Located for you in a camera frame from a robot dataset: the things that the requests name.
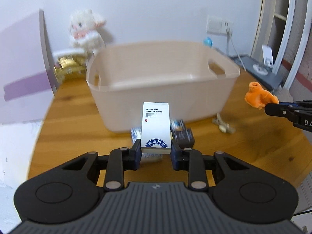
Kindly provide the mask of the orange cloth item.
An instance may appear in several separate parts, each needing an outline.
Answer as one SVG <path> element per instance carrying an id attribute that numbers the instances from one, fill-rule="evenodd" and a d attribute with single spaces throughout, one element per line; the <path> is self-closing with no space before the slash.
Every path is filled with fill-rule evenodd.
<path id="1" fill-rule="evenodd" d="M 245 94 L 244 100 L 257 109 L 264 108 L 267 104 L 279 104 L 277 96 L 262 88 L 258 82 L 249 83 L 249 91 Z"/>

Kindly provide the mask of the white hotel supplies box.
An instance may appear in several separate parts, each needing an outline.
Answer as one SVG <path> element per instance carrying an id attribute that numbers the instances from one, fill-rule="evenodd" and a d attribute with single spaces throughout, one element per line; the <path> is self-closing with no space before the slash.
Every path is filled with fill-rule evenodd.
<path id="1" fill-rule="evenodd" d="M 143 103 L 141 147 L 146 153 L 169 154 L 171 150 L 168 103 Z"/>

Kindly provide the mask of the white phone stand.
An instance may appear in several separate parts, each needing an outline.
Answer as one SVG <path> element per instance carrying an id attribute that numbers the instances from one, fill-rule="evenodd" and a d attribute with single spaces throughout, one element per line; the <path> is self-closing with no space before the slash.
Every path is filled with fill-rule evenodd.
<path id="1" fill-rule="evenodd" d="M 263 62 L 254 64 L 253 70 L 257 74 L 268 75 L 269 71 L 271 71 L 274 66 L 272 48 L 267 45 L 263 45 L 262 56 L 263 56 Z"/>

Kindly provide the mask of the beige small debris piece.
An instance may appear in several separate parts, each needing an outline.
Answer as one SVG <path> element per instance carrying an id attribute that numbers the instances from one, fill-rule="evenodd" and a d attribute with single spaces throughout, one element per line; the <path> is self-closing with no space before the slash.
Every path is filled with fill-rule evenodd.
<path id="1" fill-rule="evenodd" d="M 222 120 L 220 113 L 217 113 L 216 117 L 212 119 L 212 123 L 217 125 L 222 133 L 233 134 L 236 132 L 235 128 Z"/>

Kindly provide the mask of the white pillow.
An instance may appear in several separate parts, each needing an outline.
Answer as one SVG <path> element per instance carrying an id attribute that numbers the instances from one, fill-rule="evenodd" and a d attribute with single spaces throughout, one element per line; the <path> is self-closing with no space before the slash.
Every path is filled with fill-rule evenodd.
<path id="1" fill-rule="evenodd" d="M 43 121 L 1 124 L 1 186 L 16 188 L 29 173 Z"/>

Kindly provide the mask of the black small box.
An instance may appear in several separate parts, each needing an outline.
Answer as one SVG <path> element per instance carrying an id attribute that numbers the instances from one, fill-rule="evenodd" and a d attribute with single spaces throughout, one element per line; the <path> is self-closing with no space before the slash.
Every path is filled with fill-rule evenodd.
<path id="1" fill-rule="evenodd" d="M 180 148 L 193 148 L 195 139 L 190 128 L 172 132 L 173 139 L 178 143 Z"/>

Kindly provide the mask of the beige plastic storage bin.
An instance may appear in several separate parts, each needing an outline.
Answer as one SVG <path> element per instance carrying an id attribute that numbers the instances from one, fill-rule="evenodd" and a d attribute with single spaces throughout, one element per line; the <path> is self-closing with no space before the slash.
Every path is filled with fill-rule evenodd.
<path id="1" fill-rule="evenodd" d="M 145 102 L 168 103 L 170 118 L 196 121 L 225 106 L 240 69 L 197 42 L 156 41 L 110 46 L 87 66 L 87 84 L 107 129 L 142 124 Z"/>

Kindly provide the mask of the dark printed small packet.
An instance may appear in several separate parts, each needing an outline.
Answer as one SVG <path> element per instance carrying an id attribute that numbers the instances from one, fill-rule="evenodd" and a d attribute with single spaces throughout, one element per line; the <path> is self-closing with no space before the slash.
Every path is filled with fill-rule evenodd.
<path id="1" fill-rule="evenodd" d="M 170 121 L 170 128 L 172 131 L 183 131 L 186 129 L 182 119 L 172 119 Z"/>

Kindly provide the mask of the blue toy figure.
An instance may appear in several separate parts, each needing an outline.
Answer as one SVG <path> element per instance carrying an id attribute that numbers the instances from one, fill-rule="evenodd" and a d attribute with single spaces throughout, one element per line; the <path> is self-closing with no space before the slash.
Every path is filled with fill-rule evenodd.
<path id="1" fill-rule="evenodd" d="M 212 46 L 213 46 L 212 39 L 211 39 L 210 37 L 206 37 L 206 38 L 203 40 L 203 44 L 204 44 L 205 46 L 212 47 Z"/>

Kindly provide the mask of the gold tissue pack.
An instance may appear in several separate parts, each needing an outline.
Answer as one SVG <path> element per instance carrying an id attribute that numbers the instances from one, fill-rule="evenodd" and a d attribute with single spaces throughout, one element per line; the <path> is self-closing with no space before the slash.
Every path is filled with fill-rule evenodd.
<path id="1" fill-rule="evenodd" d="M 86 78 L 87 58 L 84 56 L 60 57 L 53 66 L 53 72 L 58 83 L 64 81 Z"/>

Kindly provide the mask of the white plush lamb toy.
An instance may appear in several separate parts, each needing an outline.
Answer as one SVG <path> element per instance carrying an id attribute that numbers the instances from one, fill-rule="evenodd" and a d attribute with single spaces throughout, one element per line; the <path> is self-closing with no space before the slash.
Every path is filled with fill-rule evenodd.
<path id="1" fill-rule="evenodd" d="M 105 46 L 99 29 L 106 25 L 106 20 L 92 10 L 77 10 L 70 16 L 69 42 L 73 48 L 94 52 Z"/>

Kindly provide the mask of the white shelf frame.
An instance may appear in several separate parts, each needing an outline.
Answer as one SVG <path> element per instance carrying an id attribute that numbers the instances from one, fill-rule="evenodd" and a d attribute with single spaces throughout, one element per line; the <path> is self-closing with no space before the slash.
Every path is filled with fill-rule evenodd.
<path id="1" fill-rule="evenodd" d="M 251 56 L 264 67 L 266 45 L 273 61 L 268 74 L 252 74 L 268 89 L 290 89 L 298 75 L 311 30 L 311 0 L 262 0 Z"/>

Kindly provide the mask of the white wall socket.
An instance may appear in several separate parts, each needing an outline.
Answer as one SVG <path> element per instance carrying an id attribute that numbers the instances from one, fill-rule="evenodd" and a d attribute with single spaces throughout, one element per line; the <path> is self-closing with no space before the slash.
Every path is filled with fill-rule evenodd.
<path id="1" fill-rule="evenodd" d="M 229 29 L 233 28 L 233 22 L 216 16 L 208 16 L 206 32 L 218 35 L 227 35 Z"/>

